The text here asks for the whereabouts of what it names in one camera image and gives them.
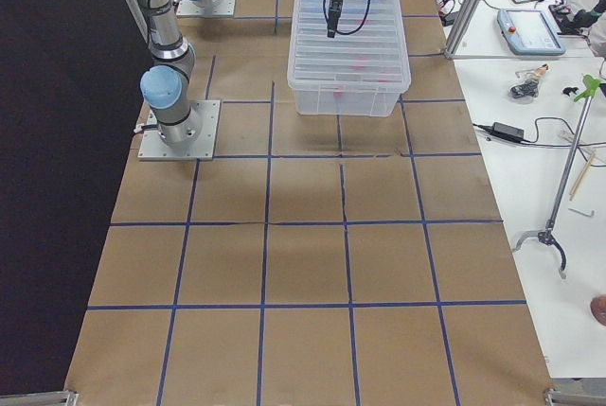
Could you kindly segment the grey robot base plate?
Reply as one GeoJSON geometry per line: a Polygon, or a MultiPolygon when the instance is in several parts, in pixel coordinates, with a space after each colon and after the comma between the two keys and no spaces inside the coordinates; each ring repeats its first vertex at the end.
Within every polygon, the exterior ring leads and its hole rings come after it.
{"type": "Polygon", "coordinates": [[[161,124],[150,111],[142,132],[138,158],[142,161],[211,161],[220,119],[219,100],[191,100],[190,112],[179,125],[161,124]]]}

